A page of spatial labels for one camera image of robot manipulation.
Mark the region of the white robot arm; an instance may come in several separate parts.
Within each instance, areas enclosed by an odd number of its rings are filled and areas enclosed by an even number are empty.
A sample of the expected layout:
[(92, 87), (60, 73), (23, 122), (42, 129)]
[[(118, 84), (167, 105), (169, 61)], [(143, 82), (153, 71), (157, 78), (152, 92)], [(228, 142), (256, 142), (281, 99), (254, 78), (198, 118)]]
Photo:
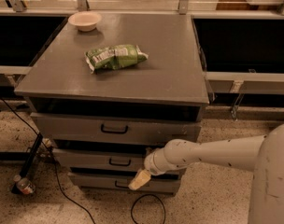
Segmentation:
[(248, 224), (284, 224), (284, 124), (268, 135), (208, 143), (173, 139), (147, 155), (129, 189), (197, 162), (251, 171)]

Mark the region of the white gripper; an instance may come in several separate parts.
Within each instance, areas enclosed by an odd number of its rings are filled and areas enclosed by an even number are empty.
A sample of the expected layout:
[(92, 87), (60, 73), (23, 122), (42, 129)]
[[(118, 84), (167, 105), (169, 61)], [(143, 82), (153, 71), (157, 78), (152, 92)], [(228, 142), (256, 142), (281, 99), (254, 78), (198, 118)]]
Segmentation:
[(146, 185), (152, 175), (162, 175), (167, 171), (167, 161), (161, 148), (146, 148), (144, 166), (147, 169), (139, 169), (134, 179), (129, 184), (129, 189), (137, 190)]

